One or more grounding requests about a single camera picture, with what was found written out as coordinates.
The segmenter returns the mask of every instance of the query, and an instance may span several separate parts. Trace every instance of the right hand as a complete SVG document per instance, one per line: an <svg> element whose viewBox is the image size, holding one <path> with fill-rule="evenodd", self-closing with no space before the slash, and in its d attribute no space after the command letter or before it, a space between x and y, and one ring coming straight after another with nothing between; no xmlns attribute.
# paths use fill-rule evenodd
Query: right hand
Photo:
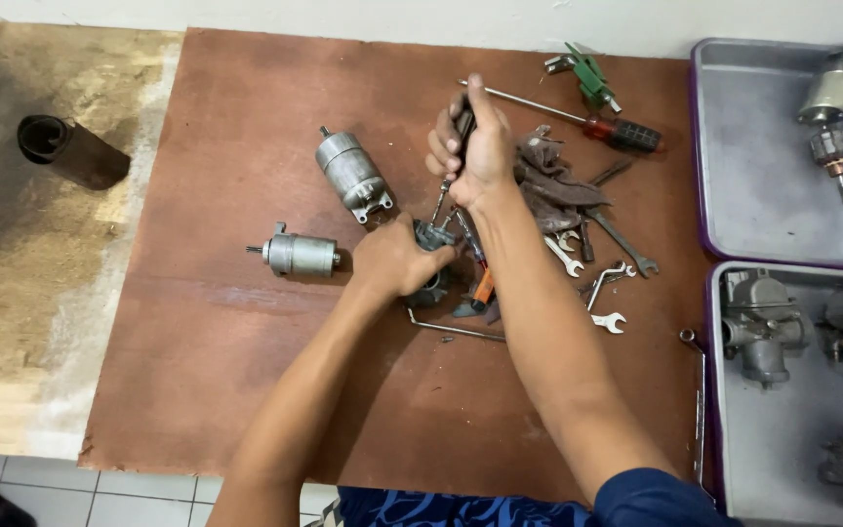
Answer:
<svg viewBox="0 0 843 527"><path fill-rule="evenodd" d="M428 133L431 154L425 158L425 165L432 174L451 181L449 195L457 204L473 211L485 196L500 188L515 186L512 177L515 146L506 115L490 102L479 74L470 74L466 92L477 117L477 129L470 135L460 176L456 171L461 161L456 154L461 143L454 119L463 109L463 92L458 92L451 100L451 106L441 111L438 124Z"/></svg>

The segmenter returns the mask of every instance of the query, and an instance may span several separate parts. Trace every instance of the workbench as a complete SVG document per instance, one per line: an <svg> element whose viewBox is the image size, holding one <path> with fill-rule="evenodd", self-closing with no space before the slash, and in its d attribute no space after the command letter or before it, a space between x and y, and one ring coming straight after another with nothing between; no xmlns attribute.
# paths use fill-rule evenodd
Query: workbench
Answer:
<svg viewBox="0 0 843 527"><path fill-rule="evenodd" d="M431 214L426 134L470 71L487 85L584 112L573 77L542 76L545 54L191 29L119 300L80 464L223 473L251 414L333 307L350 274L276 278L246 245L275 222L352 251L365 235L313 155L320 126L349 130L396 209ZM698 244L686 61L601 57L626 118L661 130L668 152L639 159L605 191L606 214L662 272L606 287L602 333L616 381L679 473L691 472L698 358L677 338L703 317L710 259ZM589 180L621 154L556 118L498 101L514 132L552 125ZM593 228L582 279L626 259ZM472 265L470 261L460 265ZM450 306L419 312L453 321ZM580 497L516 377L505 345L411 325L393 305L361 341L310 476L321 483Z"/></svg>
<svg viewBox="0 0 843 527"><path fill-rule="evenodd" d="M141 213L181 33L0 22L0 454L76 460ZM90 192L19 152L29 114L132 156Z"/></svg>

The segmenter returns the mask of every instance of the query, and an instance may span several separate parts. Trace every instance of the tray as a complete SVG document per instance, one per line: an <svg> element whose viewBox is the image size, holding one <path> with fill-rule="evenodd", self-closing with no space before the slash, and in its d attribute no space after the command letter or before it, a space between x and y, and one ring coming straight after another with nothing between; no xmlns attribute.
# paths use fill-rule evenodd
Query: tray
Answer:
<svg viewBox="0 0 843 527"><path fill-rule="evenodd" d="M702 244L718 256L843 268L843 205L795 114L832 46L709 39L691 52Z"/></svg>
<svg viewBox="0 0 843 527"><path fill-rule="evenodd" d="M823 446L843 427L843 364L827 360L815 339L787 352L790 381L762 390L741 374L740 354L725 360L720 330L724 273L764 267L783 282L813 322L843 270L781 263L724 262L708 274L708 402L715 438L715 488L728 515L747 523L843 525L843 488L818 480Z"/></svg>

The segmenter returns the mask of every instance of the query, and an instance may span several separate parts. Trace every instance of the brown wooden board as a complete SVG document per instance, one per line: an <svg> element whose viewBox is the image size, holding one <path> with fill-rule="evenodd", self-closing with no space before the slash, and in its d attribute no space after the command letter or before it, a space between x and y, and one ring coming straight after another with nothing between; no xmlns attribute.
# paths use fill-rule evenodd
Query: brown wooden board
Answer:
<svg viewBox="0 0 843 527"><path fill-rule="evenodd" d="M345 250L365 234L314 161L319 126L354 132L397 206L426 217L439 193L424 167L426 135L458 89L455 79L479 71L491 87L585 113L573 75L542 77L546 58L189 30L80 463L223 473L251 413L349 278L275 278L243 247L270 237L275 222L335 238ZM601 329L617 382L688 474L697 361L677 333L702 319L710 265L697 238L688 66L609 56L601 65L624 116L662 130L671 150L605 186L615 201L608 215L662 273L605 287L595 311L626 317L623 335ZM516 134L552 125L580 179L621 156L569 123L498 105ZM598 262L575 283L627 258L597 226L591 235ZM453 321L446 309L420 317L477 324ZM398 305L369 331L310 475L344 485L579 498L505 345L442 336L412 326Z"/></svg>

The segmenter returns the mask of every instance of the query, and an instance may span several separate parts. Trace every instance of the left hand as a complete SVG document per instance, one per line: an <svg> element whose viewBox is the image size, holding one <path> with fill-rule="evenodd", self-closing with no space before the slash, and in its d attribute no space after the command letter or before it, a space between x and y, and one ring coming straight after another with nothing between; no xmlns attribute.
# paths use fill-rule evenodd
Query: left hand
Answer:
<svg viewBox="0 0 843 527"><path fill-rule="evenodd" d="M412 216L403 212L379 227L353 250L350 283L375 289L388 301L415 293L442 267L457 258L453 245L428 251L415 243Z"/></svg>

